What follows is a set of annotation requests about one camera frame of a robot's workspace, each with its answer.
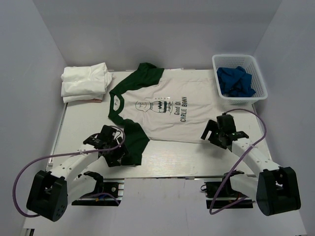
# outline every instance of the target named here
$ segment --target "white and green shirt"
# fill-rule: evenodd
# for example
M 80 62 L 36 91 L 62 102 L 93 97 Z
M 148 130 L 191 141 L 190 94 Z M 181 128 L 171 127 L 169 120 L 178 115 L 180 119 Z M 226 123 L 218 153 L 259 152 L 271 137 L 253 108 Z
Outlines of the white and green shirt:
M 149 140 L 204 142 L 200 137 L 212 108 L 209 78 L 164 78 L 162 74 L 163 69 L 142 63 L 110 91 L 108 117 L 124 127 L 130 152 L 123 165 L 140 165 Z

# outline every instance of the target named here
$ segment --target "green sleeve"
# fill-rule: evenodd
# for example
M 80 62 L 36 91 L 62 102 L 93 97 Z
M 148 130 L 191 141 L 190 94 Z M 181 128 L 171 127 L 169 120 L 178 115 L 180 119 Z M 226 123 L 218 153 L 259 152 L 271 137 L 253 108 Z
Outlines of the green sleeve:
M 108 117 L 118 126 L 124 128 L 126 135 L 125 146 L 129 155 L 122 159 L 122 165 L 141 165 L 142 153 L 146 148 L 149 138 L 138 123 L 130 119 L 123 119 L 119 113 L 124 108 L 124 98 L 122 94 L 128 90 L 138 90 L 140 88 L 157 85 L 162 77 L 164 69 L 157 68 L 150 63 L 141 63 L 138 69 L 121 81 L 110 92 L 110 109 Z M 120 107 L 114 111 L 114 97 L 120 99 Z

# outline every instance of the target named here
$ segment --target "charlie brown graphic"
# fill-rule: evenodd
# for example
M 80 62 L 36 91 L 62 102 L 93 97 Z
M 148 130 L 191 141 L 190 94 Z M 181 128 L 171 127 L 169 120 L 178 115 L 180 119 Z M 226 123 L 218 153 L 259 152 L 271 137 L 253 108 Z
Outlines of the charlie brown graphic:
M 166 113 L 172 112 L 173 109 L 173 102 L 167 102 L 167 101 L 154 101 L 154 102 L 149 102 L 149 101 L 137 101 L 136 104 L 136 109 L 139 111 L 147 112 L 148 110 L 152 110 L 157 113 Z

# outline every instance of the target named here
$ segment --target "folded shirt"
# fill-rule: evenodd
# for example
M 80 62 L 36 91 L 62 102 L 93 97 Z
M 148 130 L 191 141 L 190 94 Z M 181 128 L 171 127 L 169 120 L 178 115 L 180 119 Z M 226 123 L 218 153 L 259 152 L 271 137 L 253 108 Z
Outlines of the folded shirt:
M 102 100 L 113 74 L 108 72 L 105 63 L 82 66 L 66 67 L 61 76 L 63 81 L 61 96 L 64 103 L 75 100 Z
M 256 91 L 251 88 L 252 75 L 238 66 L 235 69 L 220 67 L 217 70 L 221 93 L 229 97 L 252 97 Z

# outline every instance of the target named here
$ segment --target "folded white cloth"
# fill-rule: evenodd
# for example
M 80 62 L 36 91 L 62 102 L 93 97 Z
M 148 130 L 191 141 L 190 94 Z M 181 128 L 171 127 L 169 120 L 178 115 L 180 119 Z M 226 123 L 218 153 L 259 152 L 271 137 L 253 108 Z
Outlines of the folded white cloth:
M 61 75 L 63 102 L 103 99 L 113 74 L 105 63 L 93 66 L 66 67 Z

